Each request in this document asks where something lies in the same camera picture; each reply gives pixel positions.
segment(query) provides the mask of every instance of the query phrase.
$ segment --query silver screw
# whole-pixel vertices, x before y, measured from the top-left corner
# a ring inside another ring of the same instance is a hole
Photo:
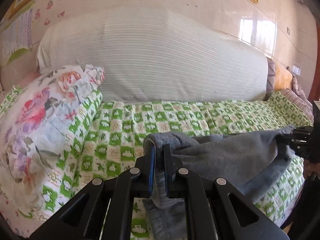
[[[140,172],[139,168],[134,167],[134,168],[130,169],[131,174],[138,174],[139,172]]]
[[[178,170],[178,172],[180,173],[180,174],[182,174],[182,175],[186,175],[186,174],[188,174],[188,169],[186,169],[186,168],[180,168],[179,170]]]
[[[92,184],[95,186],[100,185],[101,183],[102,183],[102,179],[100,179],[100,178],[95,178],[92,181]]]
[[[223,186],[227,184],[227,181],[224,178],[218,178],[217,183]]]

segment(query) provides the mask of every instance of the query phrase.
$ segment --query wall outlet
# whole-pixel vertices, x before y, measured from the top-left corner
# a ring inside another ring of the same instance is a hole
[[[300,74],[301,74],[301,69],[294,65],[294,66],[292,67],[292,72],[293,72],[294,74],[296,74],[297,76],[300,76]]]

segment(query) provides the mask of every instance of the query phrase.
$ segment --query human hand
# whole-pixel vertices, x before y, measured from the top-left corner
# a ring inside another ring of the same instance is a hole
[[[320,163],[311,163],[307,160],[303,160],[303,177],[307,179],[312,173],[320,176]]]

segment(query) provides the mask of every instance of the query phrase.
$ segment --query floral pillow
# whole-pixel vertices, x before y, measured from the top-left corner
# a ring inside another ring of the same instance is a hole
[[[28,85],[0,119],[0,189],[20,211],[43,206],[44,182],[70,149],[68,129],[78,106],[103,80],[103,68],[92,65],[51,70]]]

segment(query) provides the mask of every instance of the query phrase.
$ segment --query beige wall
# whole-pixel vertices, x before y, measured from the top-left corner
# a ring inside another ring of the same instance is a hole
[[[46,9],[48,1],[36,0],[34,4],[33,14],[37,9],[41,13],[39,19],[33,20],[32,43],[35,45],[49,26],[64,18],[118,6],[163,7],[212,30],[239,37],[281,66],[298,65],[301,85],[309,94],[316,66],[316,24],[308,8],[301,6],[298,0],[259,0],[258,4],[249,0],[52,0],[52,8]],[[64,17],[58,18],[63,11]],[[50,24],[44,25],[47,18]]]

